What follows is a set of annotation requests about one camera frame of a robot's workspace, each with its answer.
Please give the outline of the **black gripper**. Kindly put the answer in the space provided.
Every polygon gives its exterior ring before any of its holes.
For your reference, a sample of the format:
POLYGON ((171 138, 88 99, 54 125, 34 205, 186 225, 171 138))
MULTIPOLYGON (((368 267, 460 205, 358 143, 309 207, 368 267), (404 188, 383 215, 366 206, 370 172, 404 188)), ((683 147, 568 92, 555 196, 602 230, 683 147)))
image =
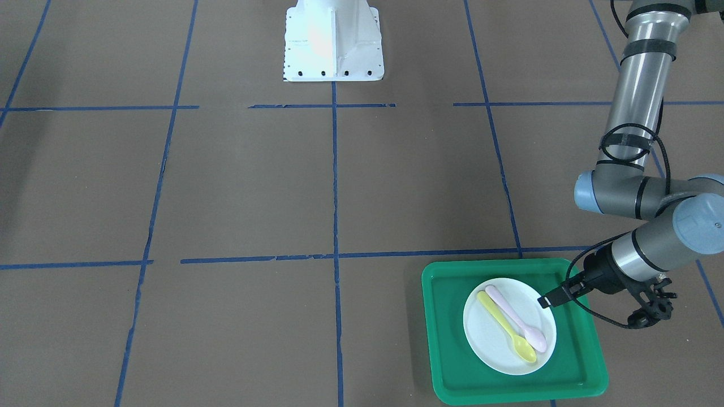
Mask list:
POLYGON ((556 308, 595 289, 607 295, 620 293, 626 287, 619 274, 620 269, 613 260, 612 250, 600 248, 586 255, 582 271, 538 298, 537 302, 543 309, 556 308))

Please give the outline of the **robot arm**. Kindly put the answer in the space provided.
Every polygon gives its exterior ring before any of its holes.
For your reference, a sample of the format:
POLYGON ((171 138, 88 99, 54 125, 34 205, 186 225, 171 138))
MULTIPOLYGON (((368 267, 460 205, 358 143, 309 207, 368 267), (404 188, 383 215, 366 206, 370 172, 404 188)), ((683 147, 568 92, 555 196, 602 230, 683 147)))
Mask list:
POLYGON ((675 180, 646 171, 660 138, 663 100, 680 37, 721 1, 634 1, 620 27, 626 45, 596 164, 574 188, 576 205, 641 220, 588 255, 582 270, 538 301, 561 306, 590 291, 639 293, 668 271, 722 252, 722 176, 675 180))

